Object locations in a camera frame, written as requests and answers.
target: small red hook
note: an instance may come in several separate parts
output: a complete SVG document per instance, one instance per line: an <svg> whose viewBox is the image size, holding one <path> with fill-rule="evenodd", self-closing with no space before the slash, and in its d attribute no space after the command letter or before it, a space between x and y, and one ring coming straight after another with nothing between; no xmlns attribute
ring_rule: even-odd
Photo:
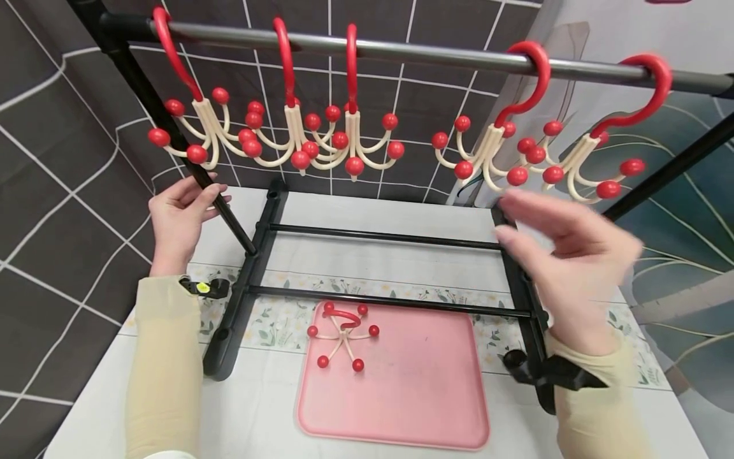
<svg viewBox="0 0 734 459"><path fill-rule="evenodd" d="M533 108L544 96L548 89L548 82L551 80L551 64L548 62L548 55L545 49L534 41L521 41L509 47L509 53L524 53L530 56L530 60L538 69L538 82L535 84L535 90L528 100L505 107L495 120L495 127L500 128L504 124L508 116L517 113L525 113Z"/></svg>
<svg viewBox="0 0 734 459"><path fill-rule="evenodd" d="M288 40L286 23L281 18L273 19L273 29L277 34L277 42L280 47L280 60L283 61L283 81L286 85L286 105L290 108L296 106L296 75L293 72L293 56L291 55L291 42Z"/></svg>
<svg viewBox="0 0 734 459"><path fill-rule="evenodd" d="M153 22L156 24L158 39L161 41L161 45L163 45L163 49L166 51L166 55L168 56L168 60L171 62L173 70L178 74L178 78L180 78L181 81L186 83L186 86L189 87L191 94L194 96L194 100L196 100L196 102L201 102L204 99L204 96L201 94L201 89L196 85L196 81L194 81L191 75L189 75L189 72L186 71L184 64L178 57L176 46L173 44L171 32L168 30L168 21L170 20L171 16L165 8L153 8Z"/></svg>
<svg viewBox="0 0 734 459"><path fill-rule="evenodd" d="M357 112L357 26L346 28L346 91L349 94L349 113Z"/></svg>
<svg viewBox="0 0 734 459"><path fill-rule="evenodd" d="M665 98L668 96L670 87L673 84L673 75L667 62L654 54L630 56L621 61L620 64L642 65L646 67L655 77L655 92L650 102L647 102L646 106L634 112L632 115L618 116L599 122L591 131L590 135L592 139L598 138L609 126L630 126L648 118L665 102Z"/></svg>

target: black clip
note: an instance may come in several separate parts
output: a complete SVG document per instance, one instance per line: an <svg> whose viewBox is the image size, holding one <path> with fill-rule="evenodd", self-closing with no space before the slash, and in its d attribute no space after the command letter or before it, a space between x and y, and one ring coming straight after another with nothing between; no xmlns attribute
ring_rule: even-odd
<svg viewBox="0 0 734 459"><path fill-rule="evenodd" d="M608 387L598 377L585 369L558 355L546 358L540 367L539 374L533 374L528 363L528 356L521 350L511 350L502 358L507 371L521 384L543 386L553 384L577 391L584 387Z"/></svg>
<svg viewBox="0 0 734 459"><path fill-rule="evenodd" d="M189 293L214 300L225 298L227 297L227 293L229 293L229 281L227 279L214 279L206 283L194 282L189 278L182 278L178 283Z"/></svg>

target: yellow label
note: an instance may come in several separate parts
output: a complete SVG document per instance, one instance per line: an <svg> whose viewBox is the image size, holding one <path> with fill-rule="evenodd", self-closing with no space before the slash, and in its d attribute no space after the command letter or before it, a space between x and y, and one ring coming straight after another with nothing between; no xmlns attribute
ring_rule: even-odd
<svg viewBox="0 0 734 459"><path fill-rule="evenodd" d="M203 282L199 282L196 284L196 290L198 290L199 293L209 293L211 291L211 287Z"/></svg>

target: hand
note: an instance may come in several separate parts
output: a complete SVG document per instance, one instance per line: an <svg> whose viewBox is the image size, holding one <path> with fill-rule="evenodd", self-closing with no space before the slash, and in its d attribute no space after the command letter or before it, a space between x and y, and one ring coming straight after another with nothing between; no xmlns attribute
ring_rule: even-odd
<svg viewBox="0 0 734 459"><path fill-rule="evenodd" d="M216 173L209 173L214 179ZM150 276L186 274L201 236L201 224L219 215L209 207L227 185L212 184L202 190L193 177L183 178L148 201L156 251ZM225 202L232 197L225 196Z"/></svg>
<svg viewBox="0 0 734 459"><path fill-rule="evenodd" d="M533 278L553 315L553 336L586 355L614 352L606 308L589 299L622 283L642 243L579 203L511 189L499 205L510 220L541 231L556 246L548 253L529 234L507 225L496 228L498 241Z"/></svg>

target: arm sleeve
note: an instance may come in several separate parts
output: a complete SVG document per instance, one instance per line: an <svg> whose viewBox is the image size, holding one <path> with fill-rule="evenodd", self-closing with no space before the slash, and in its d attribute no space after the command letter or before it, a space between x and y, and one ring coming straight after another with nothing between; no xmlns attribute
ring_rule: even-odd
<svg viewBox="0 0 734 459"><path fill-rule="evenodd" d="M617 351L592 357L546 333L550 354L560 355L601 379L608 388L555 388L558 445L565 459L651 459L655 456L632 398L632 352L615 333Z"/></svg>
<svg viewBox="0 0 734 459"><path fill-rule="evenodd" d="M181 287L180 279L145 278L138 284L138 339L126 407L128 459L198 453L200 312L197 297Z"/></svg>

